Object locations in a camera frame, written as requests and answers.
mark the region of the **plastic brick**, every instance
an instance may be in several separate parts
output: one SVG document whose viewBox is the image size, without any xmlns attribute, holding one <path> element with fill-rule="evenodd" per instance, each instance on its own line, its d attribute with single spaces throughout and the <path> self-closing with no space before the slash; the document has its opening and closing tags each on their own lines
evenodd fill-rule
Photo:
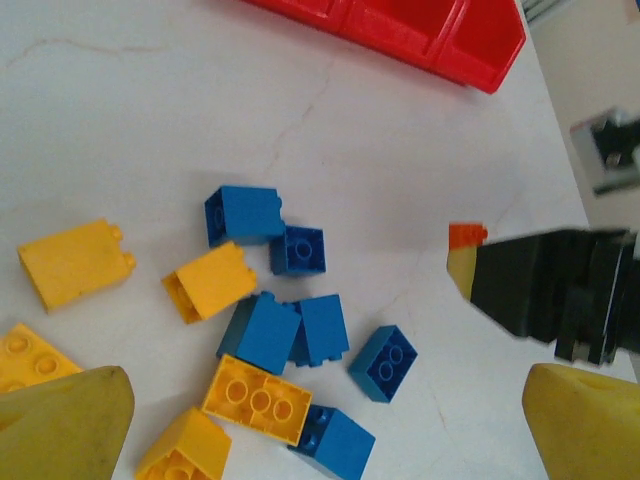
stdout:
<svg viewBox="0 0 640 480">
<path fill-rule="evenodd" d="M 327 271 L 322 230 L 285 228 L 284 235 L 270 244 L 271 271 L 275 275 L 314 275 Z"/>
<path fill-rule="evenodd" d="M 395 325 L 378 328 L 349 367 L 374 402 L 389 403 L 418 354 Z"/>
<path fill-rule="evenodd" d="M 292 305 L 276 302 L 270 292 L 252 295 L 236 307 L 218 348 L 274 375 L 282 375 L 300 326 Z"/>
<path fill-rule="evenodd" d="M 223 355 L 202 410 L 297 445 L 311 396 L 308 390 Z"/>
<path fill-rule="evenodd" d="M 309 298 L 293 304 L 302 316 L 289 360 L 298 367 L 319 367 L 324 360 L 340 360 L 349 350 L 340 296 Z"/>
<path fill-rule="evenodd" d="M 300 443 L 288 448 L 332 478 L 360 480 L 375 441 L 340 410 L 311 405 Z"/>
<path fill-rule="evenodd" d="M 220 480 L 231 438 L 197 408 L 176 418 L 146 453 L 136 480 Z"/>
<path fill-rule="evenodd" d="M 50 312 L 125 280 L 135 268 L 120 250 L 122 232 L 100 219 L 18 247 L 20 262 Z"/>
<path fill-rule="evenodd" d="M 257 277 L 233 242 L 214 248 L 162 280 L 185 323 L 206 320 L 249 295 Z"/>
<path fill-rule="evenodd" d="M 0 344 L 0 394 L 82 371 L 22 323 Z"/>
<path fill-rule="evenodd" d="M 274 188 L 222 186 L 204 203 L 209 246 L 226 240 L 261 245 L 284 233 Z"/>
<path fill-rule="evenodd" d="M 449 224 L 449 250 L 464 247 L 479 247 L 489 236 L 481 223 Z"/>
</svg>

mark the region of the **yellow duplo brick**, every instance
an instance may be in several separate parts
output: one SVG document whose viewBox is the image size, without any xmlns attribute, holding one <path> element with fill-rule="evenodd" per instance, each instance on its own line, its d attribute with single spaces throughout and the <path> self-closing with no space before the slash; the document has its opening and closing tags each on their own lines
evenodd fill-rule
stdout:
<svg viewBox="0 0 640 480">
<path fill-rule="evenodd" d="M 122 232 L 100 219 L 18 247 L 45 310 L 125 280 L 136 266 L 120 250 Z"/>
<path fill-rule="evenodd" d="M 81 371 L 21 323 L 0 340 L 0 394 Z"/>
<path fill-rule="evenodd" d="M 176 418 L 146 453 L 136 480 L 220 480 L 231 438 L 197 408 Z"/>
<path fill-rule="evenodd" d="M 162 280 L 185 323 L 211 318 L 257 286 L 244 251 L 233 242 L 180 267 Z"/>
<path fill-rule="evenodd" d="M 223 355 L 202 410 L 297 445 L 311 397 L 308 390 Z"/>
</svg>

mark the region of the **red storage tray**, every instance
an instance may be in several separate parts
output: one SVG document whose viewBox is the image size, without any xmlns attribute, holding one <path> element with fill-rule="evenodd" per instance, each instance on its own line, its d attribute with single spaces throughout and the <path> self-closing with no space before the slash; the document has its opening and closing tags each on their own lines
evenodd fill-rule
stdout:
<svg viewBox="0 0 640 480">
<path fill-rule="evenodd" d="M 247 0 L 494 93 L 525 42 L 514 0 Z"/>
</svg>

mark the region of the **white floor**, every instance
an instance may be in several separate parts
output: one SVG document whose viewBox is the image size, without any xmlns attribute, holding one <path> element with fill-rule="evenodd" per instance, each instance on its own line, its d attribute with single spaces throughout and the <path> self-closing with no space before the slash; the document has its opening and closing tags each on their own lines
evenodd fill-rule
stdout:
<svg viewBox="0 0 640 480">
<path fill-rule="evenodd" d="M 596 198 L 571 144 L 572 125 L 619 106 L 640 114 L 640 13 L 634 0 L 581 0 L 534 25 L 532 37 L 592 226 L 640 229 L 640 189 Z M 640 381 L 640 357 L 634 361 Z"/>
</svg>

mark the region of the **blue lego brick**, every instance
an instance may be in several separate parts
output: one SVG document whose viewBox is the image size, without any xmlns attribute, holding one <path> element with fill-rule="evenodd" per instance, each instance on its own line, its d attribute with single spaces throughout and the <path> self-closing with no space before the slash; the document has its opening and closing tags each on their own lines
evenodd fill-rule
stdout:
<svg viewBox="0 0 640 480">
<path fill-rule="evenodd" d="M 319 367 L 324 360 L 340 360 L 349 350 L 340 295 L 308 298 L 293 305 L 302 322 L 289 360 L 298 367 Z"/>
<path fill-rule="evenodd" d="M 282 200 L 275 188 L 224 185 L 204 202 L 209 246 L 227 240 L 262 245 L 284 233 Z"/>
<path fill-rule="evenodd" d="M 349 374 L 371 400 L 390 403 L 417 356 L 397 326 L 380 327 L 356 356 Z"/>
<path fill-rule="evenodd" d="M 324 234 L 320 229 L 287 225 L 284 235 L 273 240 L 269 250 L 274 275 L 315 275 L 327 271 Z"/>
<path fill-rule="evenodd" d="M 227 353 L 274 375 L 282 375 L 300 327 L 293 306 L 270 292 L 240 300 L 216 355 Z"/>
<path fill-rule="evenodd" d="M 288 448 L 331 478 L 360 480 L 375 441 L 340 410 L 311 405 L 300 442 Z"/>
</svg>

